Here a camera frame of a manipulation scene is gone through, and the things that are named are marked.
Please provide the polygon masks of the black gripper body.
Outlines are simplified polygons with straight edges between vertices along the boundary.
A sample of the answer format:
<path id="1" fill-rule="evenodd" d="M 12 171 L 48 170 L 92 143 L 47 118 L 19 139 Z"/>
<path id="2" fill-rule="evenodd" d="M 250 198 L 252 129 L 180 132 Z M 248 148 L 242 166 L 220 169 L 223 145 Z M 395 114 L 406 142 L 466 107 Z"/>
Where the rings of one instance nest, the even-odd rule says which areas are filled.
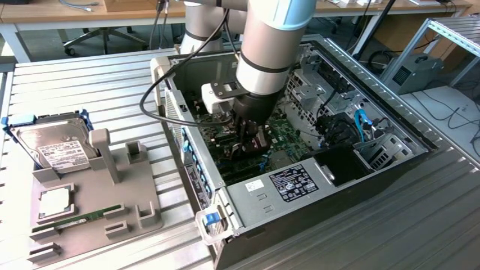
<path id="1" fill-rule="evenodd" d="M 280 92 L 268 95 L 248 93 L 234 99 L 236 119 L 264 125 L 272 115 Z"/>

